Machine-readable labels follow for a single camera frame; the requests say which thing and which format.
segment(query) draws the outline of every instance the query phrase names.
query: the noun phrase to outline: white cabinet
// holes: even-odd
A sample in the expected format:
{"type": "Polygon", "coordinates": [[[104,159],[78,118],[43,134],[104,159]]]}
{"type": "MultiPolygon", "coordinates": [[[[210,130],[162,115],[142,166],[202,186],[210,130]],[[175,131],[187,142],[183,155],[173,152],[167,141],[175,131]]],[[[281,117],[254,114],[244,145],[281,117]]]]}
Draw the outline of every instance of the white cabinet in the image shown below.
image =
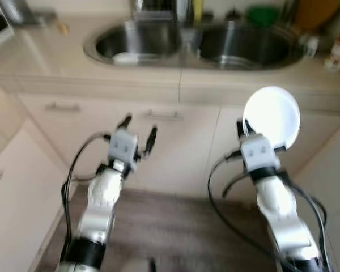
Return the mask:
{"type": "MultiPolygon", "coordinates": [[[[328,211],[326,230],[331,249],[340,272],[340,129],[305,166],[296,182],[316,196],[328,211]]],[[[316,230],[315,216],[306,204],[299,205],[299,213],[316,230]]]]}
{"type": "MultiPolygon", "coordinates": [[[[219,113],[217,106],[130,103],[103,99],[20,94],[20,100],[70,163],[92,133],[114,130],[127,113],[129,130],[144,146],[153,124],[159,131],[148,161],[138,165],[125,186],[155,192],[205,196],[206,163],[219,113]]],[[[75,173],[88,174],[105,159],[108,145],[98,141],[85,151],[75,173]]]]}
{"type": "Polygon", "coordinates": [[[133,114],[129,129],[145,144],[153,124],[158,134],[153,152],[138,165],[138,189],[205,197],[206,164],[219,107],[178,104],[130,104],[119,114],[133,114]]]}
{"type": "MultiPolygon", "coordinates": [[[[116,103],[108,100],[33,94],[20,94],[19,98],[67,165],[90,135],[112,131],[120,121],[116,103]]],[[[99,139],[91,143],[74,172],[93,174],[107,153],[106,142],[99,139]]]]}
{"type": "Polygon", "coordinates": [[[23,120],[10,97],[0,89],[0,151],[20,129],[23,120]]]}
{"type": "MultiPolygon", "coordinates": [[[[207,173],[211,166],[226,152],[238,148],[235,122],[243,115],[241,107],[222,107],[214,134],[207,173]]],[[[295,144],[287,151],[278,154],[283,167],[291,175],[302,166],[340,127],[340,116],[314,113],[301,113],[301,129],[295,144]]],[[[223,165],[214,175],[214,194],[220,196],[222,189],[230,179],[243,171],[241,160],[223,165]]],[[[238,183],[231,194],[235,200],[255,201],[255,189],[250,180],[238,183]]]]}
{"type": "Polygon", "coordinates": [[[0,154],[0,271],[28,271],[61,207],[65,175],[28,132],[0,154]]]}

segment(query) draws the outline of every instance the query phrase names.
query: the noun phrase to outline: sink basin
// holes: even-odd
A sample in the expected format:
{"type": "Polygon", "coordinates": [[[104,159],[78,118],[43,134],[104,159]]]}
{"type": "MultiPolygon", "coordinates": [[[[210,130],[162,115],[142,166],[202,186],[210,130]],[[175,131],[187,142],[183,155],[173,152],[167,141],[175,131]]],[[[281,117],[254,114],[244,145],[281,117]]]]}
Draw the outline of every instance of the sink basin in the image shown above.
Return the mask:
{"type": "Polygon", "coordinates": [[[204,29],[195,50],[200,59],[235,70],[273,69],[302,57],[296,37],[284,28],[236,22],[204,29]]]}
{"type": "Polygon", "coordinates": [[[84,52],[111,65],[227,70],[281,68],[303,55],[293,32],[243,22],[186,27],[126,21],[92,35],[84,52]]]}
{"type": "Polygon", "coordinates": [[[84,45],[95,60],[112,64],[146,64],[174,55],[181,46],[175,24],[127,21],[84,45]]]}

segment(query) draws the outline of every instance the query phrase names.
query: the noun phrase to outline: gray floor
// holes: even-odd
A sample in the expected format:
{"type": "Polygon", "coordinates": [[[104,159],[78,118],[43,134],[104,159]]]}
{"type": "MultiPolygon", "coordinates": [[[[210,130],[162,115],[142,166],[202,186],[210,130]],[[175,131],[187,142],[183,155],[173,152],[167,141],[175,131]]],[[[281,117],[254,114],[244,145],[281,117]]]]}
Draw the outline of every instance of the gray floor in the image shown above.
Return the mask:
{"type": "MultiPolygon", "coordinates": [[[[71,202],[74,226],[86,205],[86,187],[71,202]]],[[[270,247],[257,210],[222,205],[237,226],[270,247]]],[[[55,271],[65,236],[62,218],[37,271],[55,271]]],[[[134,258],[156,259],[158,272],[275,271],[272,261],[234,235],[208,201],[124,191],[116,209],[101,271],[118,272],[134,258]]]]}

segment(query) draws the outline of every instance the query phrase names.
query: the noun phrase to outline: stainless steel sink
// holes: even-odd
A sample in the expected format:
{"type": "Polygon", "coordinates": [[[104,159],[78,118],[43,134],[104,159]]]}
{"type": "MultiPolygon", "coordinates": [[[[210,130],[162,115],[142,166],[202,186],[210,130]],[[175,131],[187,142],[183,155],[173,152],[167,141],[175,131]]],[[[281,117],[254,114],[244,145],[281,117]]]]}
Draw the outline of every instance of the stainless steel sink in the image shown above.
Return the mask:
{"type": "Polygon", "coordinates": [[[85,53],[113,65],[267,70],[303,56],[293,32],[241,22],[182,27],[171,22],[127,21],[90,37],[85,53]]]}
{"type": "Polygon", "coordinates": [[[221,69],[283,67],[302,56],[297,39],[284,28],[259,28],[234,22],[205,29],[194,49],[200,58],[221,69]]]}
{"type": "Polygon", "coordinates": [[[179,29],[170,22],[127,21],[95,35],[84,51],[101,62],[146,65],[169,58],[180,46],[179,29]]]}

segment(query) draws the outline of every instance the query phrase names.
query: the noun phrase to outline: beige countertop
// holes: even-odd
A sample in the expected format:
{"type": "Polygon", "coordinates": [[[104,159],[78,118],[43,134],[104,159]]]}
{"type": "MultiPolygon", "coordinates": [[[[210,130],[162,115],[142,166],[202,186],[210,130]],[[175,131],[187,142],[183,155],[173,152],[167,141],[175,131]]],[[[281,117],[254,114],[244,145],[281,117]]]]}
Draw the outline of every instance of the beige countertop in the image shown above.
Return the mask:
{"type": "Polygon", "coordinates": [[[330,73],[322,59],[304,58],[271,71],[219,71],[174,68],[119,67],[90,60],[83,53],[89,35],[113,26],[125,16],[64,17],[69,33],[56,24],[48,28],[17,29],[15,37],[0,46],[0,78],[21,81],[59,81],[111,84],[171,92],[188,103],[243,104],[258,88],[281,86],[289,90],[301,108],[340,112],[340,72],[330,73]]]}

